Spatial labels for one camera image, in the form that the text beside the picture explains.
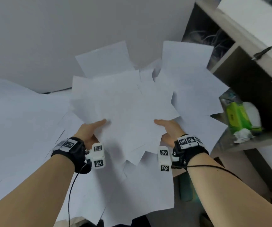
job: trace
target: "floor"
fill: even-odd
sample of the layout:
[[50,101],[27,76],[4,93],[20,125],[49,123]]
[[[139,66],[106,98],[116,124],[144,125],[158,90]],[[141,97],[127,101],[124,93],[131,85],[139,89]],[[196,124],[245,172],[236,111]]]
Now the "floor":
[[174,191],[174,208],[147,214],[151,227],[199,227],[199,215],[204,212],[202,205],[180,200],[177,177],[174,178]]

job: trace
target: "hand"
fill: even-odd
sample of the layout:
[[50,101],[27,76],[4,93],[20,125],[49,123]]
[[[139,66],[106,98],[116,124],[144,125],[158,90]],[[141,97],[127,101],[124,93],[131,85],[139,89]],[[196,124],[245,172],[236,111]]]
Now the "hand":
[[78,131],[76,132],[74,137],[77,137],[77,138],[81,139],[82,141],[84,141],[85,147],[88,150],[92,149],[92,145],[94,143],[99,142],[97,140],[97,138],[94,136],[94,131],[97,128],[103,126],[106,122],[107,122],[107,120],[103,119],[101,121],[97,121],[97,122],[90,123],[90,124],[84,123],[83,125],[80,126],[80,128],[78,129]]
[[174,142],[185,134],[180,125],[174,120],[155,119],[154,123],[160,126],[164,126],[167,133],[162,136],[161,140],[171,147],[174,147]]

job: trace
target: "shelf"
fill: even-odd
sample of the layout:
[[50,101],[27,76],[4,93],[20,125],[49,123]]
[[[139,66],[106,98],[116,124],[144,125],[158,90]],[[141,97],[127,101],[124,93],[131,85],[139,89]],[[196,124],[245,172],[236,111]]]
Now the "shelf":
[[[196,4],[250,57],[266,48],[266,46],[253,35],[249,34],[227,15],[218,10],[218,0],[196,0]],[[257,61],[257,64],[272,77],[272,51],[265,54],[259,61]]]

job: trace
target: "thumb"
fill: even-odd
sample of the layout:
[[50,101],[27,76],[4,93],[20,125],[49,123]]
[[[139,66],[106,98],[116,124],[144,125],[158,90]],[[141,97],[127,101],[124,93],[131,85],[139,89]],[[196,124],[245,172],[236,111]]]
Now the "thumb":
[[154,123],[159,125],[159,126],[166,126],[167,124],[167,120],[163,120],[163,119],[154,119]]
[[100,126],[104,125],[106,122],[107,122],[107,120],[103,119],[103,120],[92,123],[91,126],[93,129],[96,129],[96,128],[99,128]]

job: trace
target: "person's right hand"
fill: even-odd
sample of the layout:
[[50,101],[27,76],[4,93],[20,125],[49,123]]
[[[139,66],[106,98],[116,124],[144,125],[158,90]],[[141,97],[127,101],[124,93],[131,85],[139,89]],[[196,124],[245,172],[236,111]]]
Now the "person's right hand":
[[180,125],[174,120],[155,119],[154,123],[160,126],[164,126],[167,133],[162,136],[161,140],[171,147],[174,147],[174,142],[185,134]]

